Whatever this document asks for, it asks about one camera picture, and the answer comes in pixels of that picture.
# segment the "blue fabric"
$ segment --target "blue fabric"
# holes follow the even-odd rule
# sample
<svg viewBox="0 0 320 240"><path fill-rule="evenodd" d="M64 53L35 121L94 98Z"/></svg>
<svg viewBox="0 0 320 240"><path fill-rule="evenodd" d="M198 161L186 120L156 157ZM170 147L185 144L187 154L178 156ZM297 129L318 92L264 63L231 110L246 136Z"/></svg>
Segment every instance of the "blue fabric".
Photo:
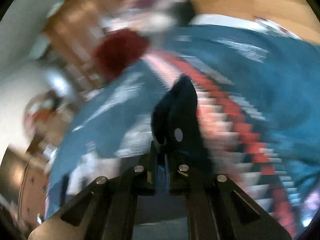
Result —
<svg viewBox="0 0 320 240"><path fill-rule="evenodd" d="M190 36L189 41L179 41L180 35ZM252 51L260 54L262 62L246 57L243 44L257 47ZM246 121L259 127L264 141L280 154L295 181L320 171L319 46L206 25L177 29L165 49L197 57L233 82L234 85L221 86L241 94L262 112L265 122L250 118ZM292 169L297 160L301 169ZM301 185L300 192L306 195L308 187Z"/></svg>
<svg viewBox="0 0 320 240"><path fill-rule="evenodd" d="M141 73L141 77L132 81L132 85L142 84L139 94L123 104L115 105L95 119L89 121L82 129L73 131L82 125L102 104L112 95L117 87L134 73ZM96 143L97 152L101 158L115 158L114 153L119 149L124 134L136 122L139 114L151 114L153 107L159 102L165 89L143 63L138 61L127 68L117 80L113 81L90 102L88 102L74 118L63 138L50 175L50 185L53 187L60 182L63 174L71 172L80 157L86 154L86 143Z"/></svg>

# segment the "black fabric object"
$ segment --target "black fabric object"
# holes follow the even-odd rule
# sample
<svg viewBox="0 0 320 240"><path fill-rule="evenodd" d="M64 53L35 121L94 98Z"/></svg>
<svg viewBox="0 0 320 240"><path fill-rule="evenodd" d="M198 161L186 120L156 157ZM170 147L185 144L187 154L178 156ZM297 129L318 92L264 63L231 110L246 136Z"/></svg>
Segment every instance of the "black fabric object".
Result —
<svg viewBox="0 0 320 240"><path fill-rule="evenodd" d="M193 166L203 173L212 172L208 149L204 147L196 117L197 94L191 79L182 75L178 82L156 105L151 118L153 135L166 153L179 152L187 156ZM178 142L175 130L181 129L183 139Z"/></svg>
<svg viewBox="0 0 320 240"><path fill-rule="evenodd" d="M66 203L66 195L67 195L69 180L70 180L70 173L66 173L62 176L59 207L62 207Z"/></svg>
<svg viewBox="0 0 320 240"><path fill-rule="evenodd" d="M22 240L22 232L13 222L10 212L0 205L0 235L1 239Z"/></svg>

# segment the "silver bolt head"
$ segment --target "silver bolt head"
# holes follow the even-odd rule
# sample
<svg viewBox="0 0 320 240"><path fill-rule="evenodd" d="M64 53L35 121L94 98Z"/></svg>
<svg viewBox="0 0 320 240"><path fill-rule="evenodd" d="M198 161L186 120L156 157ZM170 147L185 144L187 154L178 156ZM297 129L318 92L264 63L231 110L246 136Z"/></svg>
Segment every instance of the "silver bolt head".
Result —
<svg viewBox="0 0 320 240"><path fill-rule="evenodd" d="M142 165L137 165L134 168L135 172L143 172L144 171L144 167Z"/></svg>
<svg viewBox="0 0 320 240"><path fill-rule="evenodd" d="M179 166L179 171L188 171L189 170L189 166L182 164Z"/></svg>
<svg viewBox="0 0 320 240"><path fill-rule="evenodd" d="M217 179L220 182L226 182L227 181L227 177L225 175L222 175L222 174L218 175Z"/></svg>
<svg viewBox="0 0 320 240"><path fill-rule="evenodd" d="M100 184L105 184L106 181L107 181L107 178L104 177L104 176L100 176L100 177L97 177L97 178L96 178L96 183L99 184L99 185L100 185Z"/></svg>
<svg viewBox="0 0 320 240"><path fill-rule="evenodd" d="M182 141L182 139L183 139L183 133L182 133L182 131L181 131L180 128L177 128L176 130L174 130L174 137L176 138L176 140L177 140L178 142L181 142L181 141Z"/></svg>

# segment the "wooden cabinet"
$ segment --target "wooden cabinet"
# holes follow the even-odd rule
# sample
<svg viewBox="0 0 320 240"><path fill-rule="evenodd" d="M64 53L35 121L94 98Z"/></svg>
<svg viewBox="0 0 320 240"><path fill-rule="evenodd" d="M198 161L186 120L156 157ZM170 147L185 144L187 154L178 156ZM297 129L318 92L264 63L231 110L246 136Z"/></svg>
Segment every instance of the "wooden cabinet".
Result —
<svg viewBox="0 0 320 240"><path fill-rule="evenodd" d="M20 188L19 218L36 228L38 214L44 217L48 175L28 165Z"/></svg>
<svg viewBox="0 0 320 240"><path fill-rule="evenodd" d="M83 93L104 86L106 80L91 57L105 39L103 20L118 14L123 3L124 0L65 0L43 29Z"/></svg>

